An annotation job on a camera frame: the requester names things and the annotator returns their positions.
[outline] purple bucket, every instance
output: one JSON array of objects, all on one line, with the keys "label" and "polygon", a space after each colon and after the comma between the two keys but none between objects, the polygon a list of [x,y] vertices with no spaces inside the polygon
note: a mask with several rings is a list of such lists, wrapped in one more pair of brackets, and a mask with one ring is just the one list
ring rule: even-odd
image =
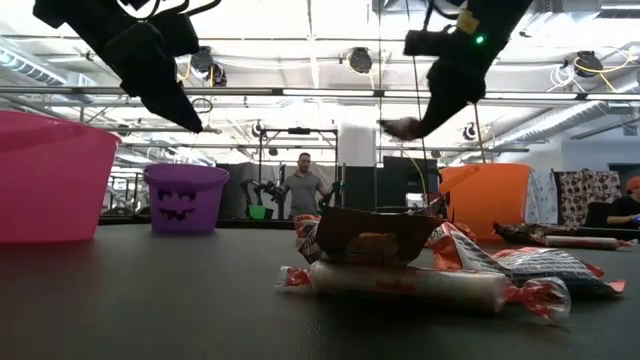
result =
[{"label": "purple bucket", "polygon": [[215,167],[154,164],[144,171],[149,184],[151,229],[197,234],[215,230],[220,198],[229,173]]}]

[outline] person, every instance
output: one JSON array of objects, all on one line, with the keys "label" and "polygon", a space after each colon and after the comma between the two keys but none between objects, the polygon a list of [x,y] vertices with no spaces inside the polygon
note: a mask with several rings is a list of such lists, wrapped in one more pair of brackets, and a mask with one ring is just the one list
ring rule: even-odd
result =
[{"label": "person", "polygon": [[311,155],[308,153],[300,154],[298,170],[287,177],[282,184],[283,199],[286,199],[287,193],[291,191],[291,213],[289,215],[291,219],[297,215],[319,215],[316,192],[319,192],[323,197],[329,195],[322,180],[309,170],[310,166]]},{"label": "person", "polygon": [[626,184],[627,196],[611,203],[607,224],[615,228],[640,228],[640,176],[633,177]]}]

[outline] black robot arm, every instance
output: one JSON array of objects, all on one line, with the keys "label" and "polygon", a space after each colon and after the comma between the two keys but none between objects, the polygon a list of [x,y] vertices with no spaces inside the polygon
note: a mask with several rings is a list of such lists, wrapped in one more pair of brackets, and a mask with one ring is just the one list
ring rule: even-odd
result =
[{"label": "black robot arm", "polygon": [[[429,2],[435,7],[434,0]],[[487,71],[531,3],[532,0],[468,0],[462,4],[453,31],[445,28],[439,32],[423,29],[407,33],[405,55],[436,56],[438,60],[427,75],[431,91],[427,111],[420,122],[407,123],[404,131],[409,134],[402,134],[405,140],[429,135],[467,104],[484,97]]]},{"label": "black robot arm", "polygon": [[[149,0],[121,0],[139,9]],[[154,8],[157,10],[160,0]],[[199,50],[189,16],[217,6],[221,0],[182,13],[182,5],[139,20],[118,0],[36,0],[33,14],[49,26],[67,23],[122,79],[131,97],[140,97],[149,111],[193,132],[202,121],[176,81],[175,57]]]}]

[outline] table surface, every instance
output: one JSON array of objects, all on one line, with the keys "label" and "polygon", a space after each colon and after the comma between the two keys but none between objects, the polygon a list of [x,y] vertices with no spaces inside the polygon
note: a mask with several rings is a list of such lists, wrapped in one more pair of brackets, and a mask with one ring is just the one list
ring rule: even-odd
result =
[{"label": "table surface", "polygon": [[[102,227],[82,244],[0,247],[0,359],[635,359],[638,251],[572,251],[627,280],[574,302],[562,327],[517,305],[496,316],[274,291],[306,266],[293,231],[158,237]],[[424,251],[414,263],[428,266]]]}]

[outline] white pillar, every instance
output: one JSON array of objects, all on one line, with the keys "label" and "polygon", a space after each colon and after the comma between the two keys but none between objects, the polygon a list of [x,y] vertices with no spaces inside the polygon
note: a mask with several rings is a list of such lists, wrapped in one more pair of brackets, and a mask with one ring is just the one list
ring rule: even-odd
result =
[{"label": "white pillar", "polygon": [[347,166],[376,166],[376,122],[370,113],[348,112],[338,120],[338,162]]}]

